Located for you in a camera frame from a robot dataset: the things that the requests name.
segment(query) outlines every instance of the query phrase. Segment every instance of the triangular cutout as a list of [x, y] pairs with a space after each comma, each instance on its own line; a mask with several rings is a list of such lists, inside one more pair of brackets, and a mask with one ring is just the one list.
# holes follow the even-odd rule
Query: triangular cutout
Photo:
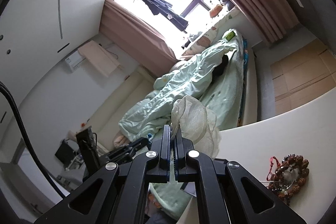
[[97, 179], [84, 192], [69, 203], [69, 207], [84, 215], [89, 214], [90, 209], [95, 201], [98, 191], [103, 184], [102, 179]]
[[273, 201], [265, 196], [247, 177], [241, 178], [241, 183], [256, 214], [273, 207]]

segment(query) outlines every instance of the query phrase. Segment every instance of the hanging clothes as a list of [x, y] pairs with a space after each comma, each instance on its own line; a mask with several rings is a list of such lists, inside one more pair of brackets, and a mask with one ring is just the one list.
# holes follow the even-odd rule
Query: hanging clothes
[[188, 22], [180, 15], [174, 13], [172, 10], [172, 5], [165, 0], [142, 0], [149, 7], [153, 15], [162, 14], [171, 23], [174, 24], [176, 28], [180, 31], [184, 31], [188, 26]]

